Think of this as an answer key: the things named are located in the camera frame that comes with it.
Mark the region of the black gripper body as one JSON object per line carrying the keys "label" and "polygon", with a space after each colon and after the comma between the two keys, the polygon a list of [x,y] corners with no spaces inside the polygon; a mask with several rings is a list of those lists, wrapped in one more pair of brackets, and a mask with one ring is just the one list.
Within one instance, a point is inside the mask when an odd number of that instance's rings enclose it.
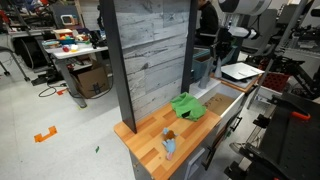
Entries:
{"label": "black gripper body", "polygon": [[237,49],[237,46],[235,45],[235,38],[225,27],[221,27],[217,31],[212,45],[216,46],[217,60],[220,57],[222,64],[229,63]]}

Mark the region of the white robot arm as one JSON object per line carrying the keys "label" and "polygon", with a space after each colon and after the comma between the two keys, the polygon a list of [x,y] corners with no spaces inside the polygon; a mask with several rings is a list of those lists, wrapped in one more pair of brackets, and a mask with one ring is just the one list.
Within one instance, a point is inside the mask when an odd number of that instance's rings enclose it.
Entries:
{"label": "white robot arm", "polygon": [[[218,0],[224,13],[231,15],[261,15],[271,4],[272,0]],[[215,42],[211,47],[211,56],[217,61],[215,76],[222,77],[222,61],[231,57],[235,49],[231,45],[234,37],[257,39],[260,33],[254,28],[244,28],[234,25],[224,25],[218,29]]]}

